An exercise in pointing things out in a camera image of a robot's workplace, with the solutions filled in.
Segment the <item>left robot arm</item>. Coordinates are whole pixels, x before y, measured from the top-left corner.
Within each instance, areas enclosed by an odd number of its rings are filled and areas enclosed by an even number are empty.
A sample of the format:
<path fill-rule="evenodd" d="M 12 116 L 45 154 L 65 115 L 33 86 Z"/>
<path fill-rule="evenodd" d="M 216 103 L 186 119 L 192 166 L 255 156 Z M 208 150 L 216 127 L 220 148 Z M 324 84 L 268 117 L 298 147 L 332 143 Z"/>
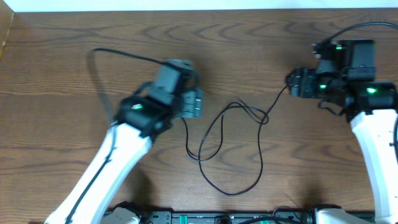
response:
<path fill-rule="evenodd" d="M 146 96 L 134 93 L 119 111 L 94 159 L 46 223 L 99 223 L 133 167 L 176 118 L 200 116 L 203 92 L 192 62 L 169 58 Z"/>

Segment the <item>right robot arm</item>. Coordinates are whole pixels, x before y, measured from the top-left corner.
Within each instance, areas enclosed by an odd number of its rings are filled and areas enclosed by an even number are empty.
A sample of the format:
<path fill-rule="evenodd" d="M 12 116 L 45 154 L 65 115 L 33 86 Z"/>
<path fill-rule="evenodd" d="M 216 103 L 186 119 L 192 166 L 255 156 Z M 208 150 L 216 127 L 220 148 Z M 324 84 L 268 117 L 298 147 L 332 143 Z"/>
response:
<path fill-rule="evenodd" d="M 397 88 L 376 81 L 373 40 L 314 44 L 316 68 L 296 68 L 286 78 L 290 95 L 341 108 L 361 148 L 373 192 L 376 223 L 397 223 Z"/>

